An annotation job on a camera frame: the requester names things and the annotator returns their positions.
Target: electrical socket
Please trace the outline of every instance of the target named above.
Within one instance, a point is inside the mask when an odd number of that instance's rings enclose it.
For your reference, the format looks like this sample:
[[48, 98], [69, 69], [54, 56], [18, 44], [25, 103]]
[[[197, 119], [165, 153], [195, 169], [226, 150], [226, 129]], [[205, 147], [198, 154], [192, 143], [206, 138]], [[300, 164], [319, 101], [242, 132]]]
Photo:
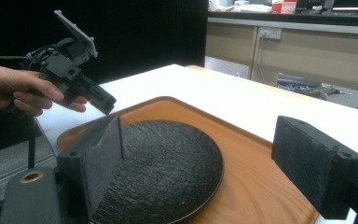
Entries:
[[276, 27], [260, 27], [258, 35], [268, 39], [281, 39], [282, 29]]

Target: round black plate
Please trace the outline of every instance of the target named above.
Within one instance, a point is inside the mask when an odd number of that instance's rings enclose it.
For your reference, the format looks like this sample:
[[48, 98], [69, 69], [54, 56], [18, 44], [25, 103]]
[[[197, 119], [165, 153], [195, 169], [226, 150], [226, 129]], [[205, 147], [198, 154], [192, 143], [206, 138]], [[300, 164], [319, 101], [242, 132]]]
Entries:
[[223, 177], [223, 158], [206, 133], [150, 120], [122, 127], [123, 162], [91, 220], [173, 223], [197, 212]]

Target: dark background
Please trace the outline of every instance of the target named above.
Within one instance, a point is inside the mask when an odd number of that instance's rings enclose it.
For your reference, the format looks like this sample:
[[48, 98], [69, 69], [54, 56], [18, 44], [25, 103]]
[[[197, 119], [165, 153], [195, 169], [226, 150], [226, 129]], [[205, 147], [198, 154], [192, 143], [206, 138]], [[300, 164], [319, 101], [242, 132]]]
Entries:
[[[81, 65], [97, 83], [168, 64], [204, 65], [207, 0], [0, 0], [0, 56], [25, 56], [72, 34], [53, 13], [95, 38]], [[0, 65], [20, 69], [18, 60]], [[0, 113], [0, 148], [27, 138], [27, 122]]]

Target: desk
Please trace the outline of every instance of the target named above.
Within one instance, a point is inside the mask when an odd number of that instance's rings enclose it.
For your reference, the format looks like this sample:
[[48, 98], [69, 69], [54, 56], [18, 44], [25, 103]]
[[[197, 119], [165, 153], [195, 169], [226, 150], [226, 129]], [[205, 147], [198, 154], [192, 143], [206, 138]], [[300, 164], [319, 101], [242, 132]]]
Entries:
[[[239, 77], [201, 71], [198, 67], [170, 65], [102, 87], [117, 98], [112, 112], [155, 97], [171, 96], [270, 142], [277, 117], [285, 115], [306, 121], [358, 152], [358, 110]], [[58, 153], [56, 140], [61, 133], [102, 116], [91, 105], [87, 105], [85, 113], [54, 105], [37, 121], [52, 150]], [[353, 214], [347, 221], [338, 223], [352, 221]], [[319, 218], [317, 223], [327, 221]]]

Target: hand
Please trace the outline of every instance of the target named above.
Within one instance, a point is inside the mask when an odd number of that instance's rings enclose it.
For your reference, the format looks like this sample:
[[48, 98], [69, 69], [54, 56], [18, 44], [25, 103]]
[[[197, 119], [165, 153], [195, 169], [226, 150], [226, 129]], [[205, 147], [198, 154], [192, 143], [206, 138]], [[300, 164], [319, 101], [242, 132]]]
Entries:
[[[59, 102], [64, 98], [63, 93], [51, 82], [40, 79], [41, 73], [23, 70], [13, 70], [0, 67], [0, 110], [5, 110], [14, 100], [14, 105], [26, 114], [39, 116], [42, 109], [50, 109], [52, 101]], [[28, 92], [38, 90], [43, 96]], [[78, 96], [68, 108], [84, 112], [87, 99]]]

